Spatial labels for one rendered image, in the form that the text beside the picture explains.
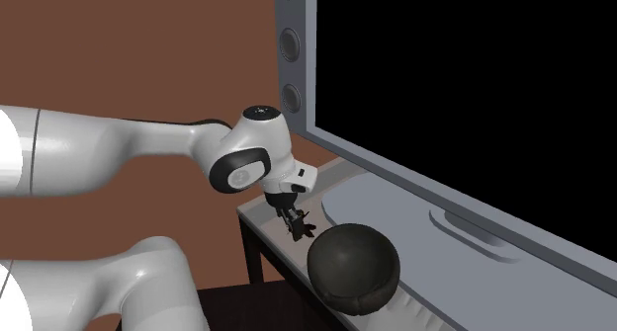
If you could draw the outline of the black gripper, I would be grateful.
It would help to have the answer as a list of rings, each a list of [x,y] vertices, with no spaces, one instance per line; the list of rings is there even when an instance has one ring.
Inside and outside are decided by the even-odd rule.
[[[285,220],[295,242],[299,241],[303,236],[313,237],[312,232],[316,229],[315,225],[304,223],[307,213],[295,208],[297,198],[297,193],[265,194],[267,204],[273,207],[276,214]]]

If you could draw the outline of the black round bowl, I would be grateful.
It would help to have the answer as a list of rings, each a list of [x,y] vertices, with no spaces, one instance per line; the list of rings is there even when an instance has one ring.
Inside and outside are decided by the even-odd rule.
[[[329,308],[346,315],[368,315],[394,296],[400,261],[394,244],[363,224],[335,225],[308,249],[307,269],[315,294]]]

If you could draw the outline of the grey framed television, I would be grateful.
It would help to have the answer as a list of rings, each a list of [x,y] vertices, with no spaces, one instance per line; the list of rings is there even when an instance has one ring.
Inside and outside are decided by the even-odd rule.
[[[617,0],[274,0],[325,216],[455,331],[617,331]]]

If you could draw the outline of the grey table with dark legs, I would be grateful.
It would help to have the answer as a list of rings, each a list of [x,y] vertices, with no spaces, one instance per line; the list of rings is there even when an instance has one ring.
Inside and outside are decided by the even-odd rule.
[[[349,316],[327,307],[309,281],[308,251],[313,240],[292,239],[283,219],[263,196],[237,208],[243,241],[263,254],[285,277],[323,322],[334,331],[467,331],[434,305],[422,288],[435,281],[435,270],[411,254],[424,247],[413,241],[420,236],[409,224],[417,210],[427,219],[432,205],[407,190],[343,159],[318,169],[314,191],[299,196],[299,208],[309,212],[315,235],[339,223],[362,223],[386,235],[400,258],[400,281],[394,297],[381,310],[366,316]]]

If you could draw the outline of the dark robot stand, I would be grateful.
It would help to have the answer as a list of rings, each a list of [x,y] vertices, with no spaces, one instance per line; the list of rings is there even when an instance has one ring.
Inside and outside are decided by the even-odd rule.
[[[211,331],[348,331],[286,281],[203,289],[198,296]]]

